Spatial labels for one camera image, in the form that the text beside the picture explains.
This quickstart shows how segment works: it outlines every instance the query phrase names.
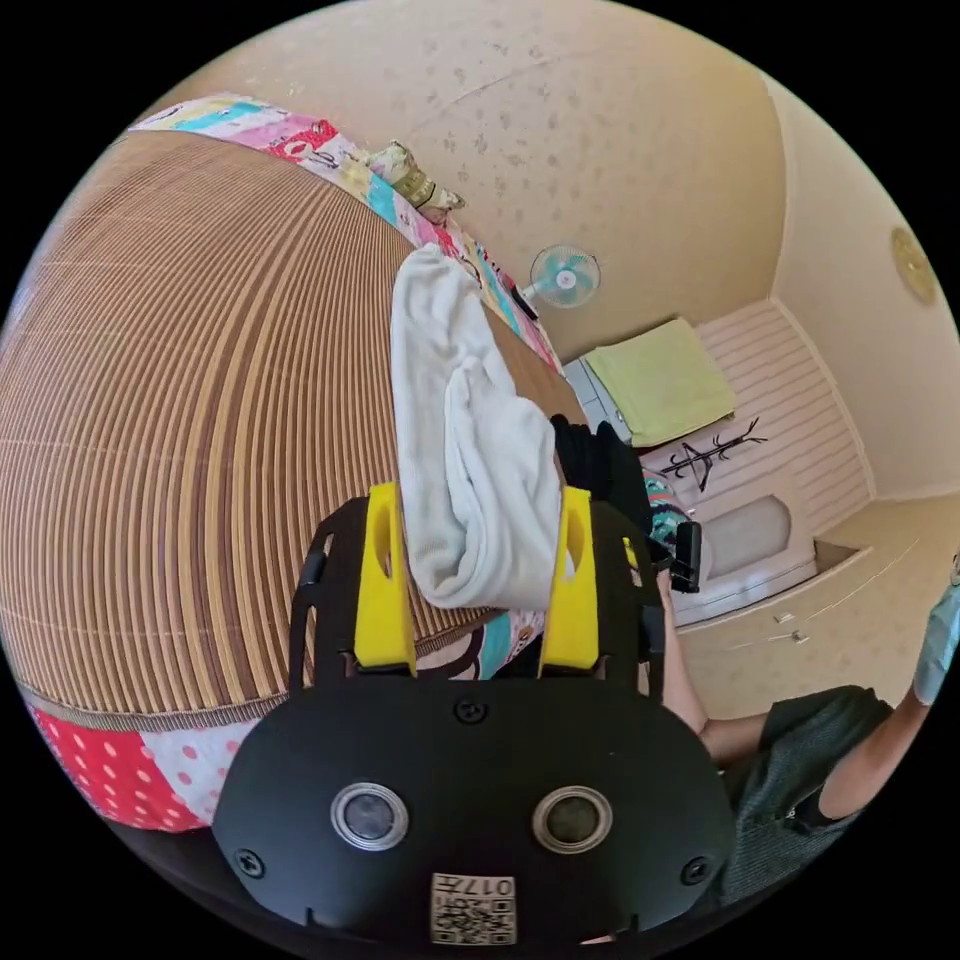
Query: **electric fan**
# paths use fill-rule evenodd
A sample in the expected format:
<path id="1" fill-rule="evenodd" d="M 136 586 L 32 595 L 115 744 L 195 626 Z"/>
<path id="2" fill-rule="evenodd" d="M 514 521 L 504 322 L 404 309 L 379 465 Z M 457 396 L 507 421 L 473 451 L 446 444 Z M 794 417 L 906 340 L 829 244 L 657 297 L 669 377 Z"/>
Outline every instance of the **electric fan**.
<path id="1" fill-rule="evenodd" d="M 558 244 L 537 254 L 530 270 L 530 286 L 521 291 L 524 300 L 539 297 L 552 307 L 579 307 L 600 286 L 596 257 L 577 247 Z"/>

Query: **polka dot fabric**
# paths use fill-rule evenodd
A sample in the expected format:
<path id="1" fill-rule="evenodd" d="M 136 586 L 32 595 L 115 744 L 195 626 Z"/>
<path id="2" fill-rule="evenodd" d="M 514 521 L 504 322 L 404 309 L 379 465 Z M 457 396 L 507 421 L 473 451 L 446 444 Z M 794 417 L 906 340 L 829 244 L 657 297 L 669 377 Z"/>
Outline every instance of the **polka dot fabric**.
<path id="1" fill-rule="evenodd" d="M 64 772 L 101 816 L 178 833 L 209 826 L 230 760 L 253 722 L 162 734 L 89 730 L 31 708 Z"/>
<path id="2" fill-rule="evenodd" d="M 488 624 L 462 679 L 492 675 L 543 630 L 542 613 L 505 614 Z M 473 634 L 462 638 L 469 646 Z M 421 670 L 461 657 L 461 644 L 418 660 Z M 179 833 L 207 827 L 224 779 L 256 720 L 170 730 L 112 733 L 59 720 L 36 707 L 30 713 L 47 746 L 74 786 L 101 816 L 142 830 Z"/>

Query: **camera lens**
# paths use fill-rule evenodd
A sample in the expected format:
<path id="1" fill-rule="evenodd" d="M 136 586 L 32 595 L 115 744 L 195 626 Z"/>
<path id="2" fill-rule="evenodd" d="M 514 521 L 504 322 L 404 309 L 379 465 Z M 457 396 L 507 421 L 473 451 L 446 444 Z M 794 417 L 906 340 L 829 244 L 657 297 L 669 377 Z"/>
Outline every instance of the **camera lens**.
<path id="1" fill-rule="evenodd" d="M 558 843 L 583 843 L 600 826 L 600 812 L 584 797 L 564 797 L 547 814 L 547 831 Z"/>
<path id="2" fill-rule="evenodd" d="M 406 835 L 407 808 L 388 787 L 355 783 L 341 790 L 330 808 L 340 837 L 358 850 L 389 850 Z"/>
<path id="3" fill-rule="evenodd" d="M 572 786 L 544 797 L 533 814 L 533 833 L 553 853 L 586 853 L 599 846 L 613 824 L 613 810 L 603 794 Z"/>

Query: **pillow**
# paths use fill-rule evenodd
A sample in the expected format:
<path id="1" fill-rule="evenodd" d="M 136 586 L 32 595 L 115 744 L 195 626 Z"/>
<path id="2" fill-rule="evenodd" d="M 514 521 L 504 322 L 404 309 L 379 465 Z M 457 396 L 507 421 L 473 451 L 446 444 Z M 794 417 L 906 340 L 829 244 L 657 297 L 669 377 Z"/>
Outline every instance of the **pillow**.
<path id="1" fill-rule="evenodd" d="M 391 140 L 389 146 L 377 153 L 357 159 L 390 184 L 431 223 L 443 226 L 451 210 L 464 206 L 463 197 L 438 186 L 417 166 L 413 154 L 396 140 Z"/>

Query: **green shirt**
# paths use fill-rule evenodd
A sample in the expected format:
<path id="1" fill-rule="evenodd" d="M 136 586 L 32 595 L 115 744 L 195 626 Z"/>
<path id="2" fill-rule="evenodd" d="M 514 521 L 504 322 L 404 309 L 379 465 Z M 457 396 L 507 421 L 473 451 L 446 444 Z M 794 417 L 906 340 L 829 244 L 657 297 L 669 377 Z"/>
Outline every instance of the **green shirt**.
<path id="1" fill-rule="evenodd" d="M 774 704 L 757 753 L 727 771 L 736 819 L 731 858 L 695 908 L 735 903 L 801 870 L 856 819 L 811 826 L 797 807 L 890 714 L 873 690 L 837 687 Z"/>

